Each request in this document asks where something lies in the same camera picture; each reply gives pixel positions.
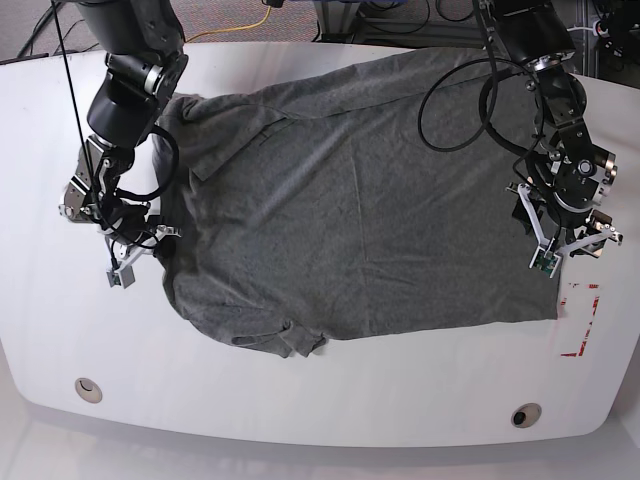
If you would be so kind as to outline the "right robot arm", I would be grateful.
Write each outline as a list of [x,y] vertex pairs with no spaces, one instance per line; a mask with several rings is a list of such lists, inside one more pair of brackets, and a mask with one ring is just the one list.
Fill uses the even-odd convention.
[[[137,254],[155,254],[168,226],[150,207],[171,185],[179,163],[173,136],[157,121],[188,64],[183,27],[168,1],[78,1],[82,19],[105,50],[106,73],[87,114],[78,164],[62,196],[60,214],[93,224],[104,236],[111,272],[119,274]],[[164,141],[170,169],[149,193],[120,188],[148,137]]]

